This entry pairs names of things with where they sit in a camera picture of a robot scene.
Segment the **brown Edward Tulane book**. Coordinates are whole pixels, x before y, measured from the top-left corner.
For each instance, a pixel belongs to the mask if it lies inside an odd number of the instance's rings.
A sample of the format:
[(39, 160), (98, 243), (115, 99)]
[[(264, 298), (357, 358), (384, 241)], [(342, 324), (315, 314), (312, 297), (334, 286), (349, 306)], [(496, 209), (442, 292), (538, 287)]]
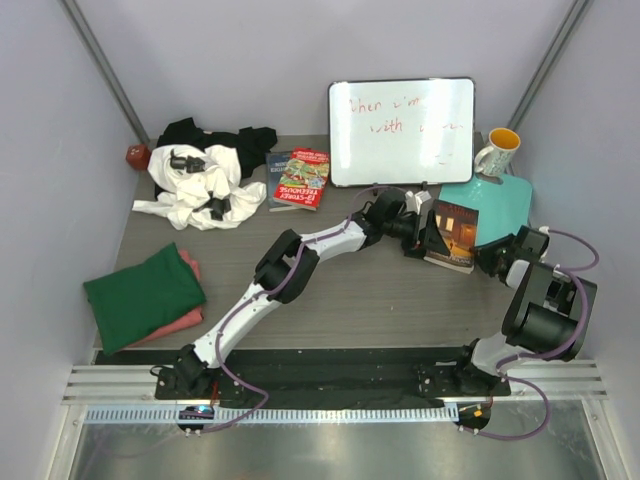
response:
[(479, 212), (458, 204), (435, 200), (432, 208), (440, 232), (440, 248), (427, 250), (424, 260), (464, 274), (474, 270)]

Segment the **red Treehouse book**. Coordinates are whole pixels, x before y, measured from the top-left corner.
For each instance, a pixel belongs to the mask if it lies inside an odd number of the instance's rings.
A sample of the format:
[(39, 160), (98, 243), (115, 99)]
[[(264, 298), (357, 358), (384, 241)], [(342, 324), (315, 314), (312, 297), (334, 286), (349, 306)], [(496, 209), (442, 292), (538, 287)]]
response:
[(327, 152), (296, 148), (281, 174), (274, 200), (315, 211), (319, 207), (329, 173), (330, 156)]

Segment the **blue Nineteen Eighty-Four book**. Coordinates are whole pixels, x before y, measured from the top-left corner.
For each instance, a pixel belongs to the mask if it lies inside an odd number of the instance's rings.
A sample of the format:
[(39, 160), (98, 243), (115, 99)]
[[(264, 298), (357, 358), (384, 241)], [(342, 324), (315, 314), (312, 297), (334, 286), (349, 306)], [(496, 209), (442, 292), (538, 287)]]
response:
[(267, 166), (267, 201), (270, 211), (302, 209), (284, 205), (274, 200), (276, 186), (280, 180), (284, 167), (291, 156), (290, 152), (274, 152), (266, 155)]

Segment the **white t-shirt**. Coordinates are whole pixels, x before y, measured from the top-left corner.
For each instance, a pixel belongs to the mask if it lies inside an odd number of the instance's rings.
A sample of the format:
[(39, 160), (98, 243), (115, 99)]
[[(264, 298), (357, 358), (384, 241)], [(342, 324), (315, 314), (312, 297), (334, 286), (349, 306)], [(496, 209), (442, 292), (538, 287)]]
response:
[(163, 217), (177, 230), (236, 228), (267, 197), (263, 182), (241, 184), (237, 150), (223, 145), (158, 147), (147, 172), (162, 192), (154, 200), (136, 200), (132, 210)]

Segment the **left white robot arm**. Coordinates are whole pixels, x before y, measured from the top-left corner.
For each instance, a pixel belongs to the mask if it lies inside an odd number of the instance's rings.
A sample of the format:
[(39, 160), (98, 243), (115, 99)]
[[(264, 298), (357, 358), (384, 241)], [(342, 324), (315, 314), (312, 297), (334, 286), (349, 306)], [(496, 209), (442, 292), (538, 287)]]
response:
[(222, 367), (260, 320), (296, 300), (319, 264), (368, 248), (384, 236), (399, 239), (406, 256), (423, 259), (436, 233), (435, 217), (427, 209), (431, 200), (426, 191), (391, 187), (328, 229), (310, 234), (284, 231), (256, 265), (239, 301), (207, 333), (179, 351), (174, 366), (179, 388), (190, 398), (205, 397), (213, 385), (211, 371)]

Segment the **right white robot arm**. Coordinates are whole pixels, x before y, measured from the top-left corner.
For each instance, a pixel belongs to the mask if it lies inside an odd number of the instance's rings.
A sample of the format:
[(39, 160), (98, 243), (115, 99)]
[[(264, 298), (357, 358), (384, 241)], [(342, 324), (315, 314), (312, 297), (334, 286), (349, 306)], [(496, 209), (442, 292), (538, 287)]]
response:
[[(577, 241), (592, 254), (583, 266), (545, 262), (550, 236)], [(569, 362), (579, 353), (597, 294), (597, 285), (579, 277), (599, 263), (587, 241), (547, 226), (521, 226), (510, 234), (473, 249), (475, 263), (492, 278), (515, 290), (501, 330), (464, 347), (451, 371), (457, 391), (490, 395), (507, 372), (525, 360)]]

